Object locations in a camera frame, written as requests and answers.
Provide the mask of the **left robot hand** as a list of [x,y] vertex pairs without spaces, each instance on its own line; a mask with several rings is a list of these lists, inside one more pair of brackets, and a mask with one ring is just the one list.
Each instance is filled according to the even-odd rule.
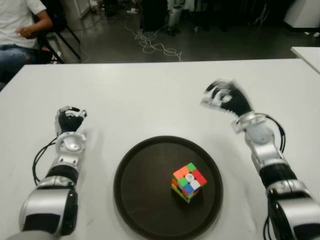
[[67,105],[58,109],[54,122],[56,136],[76,132],[86,117],[87,111],[80,111],[77,107]]

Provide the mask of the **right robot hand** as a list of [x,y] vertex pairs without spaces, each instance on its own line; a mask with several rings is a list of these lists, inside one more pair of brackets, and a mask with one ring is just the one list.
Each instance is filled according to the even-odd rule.
[[201,104],[210,108],[224,110],[241,117],[253,111],[246,95],[235,81],[217,79],[204,91]]

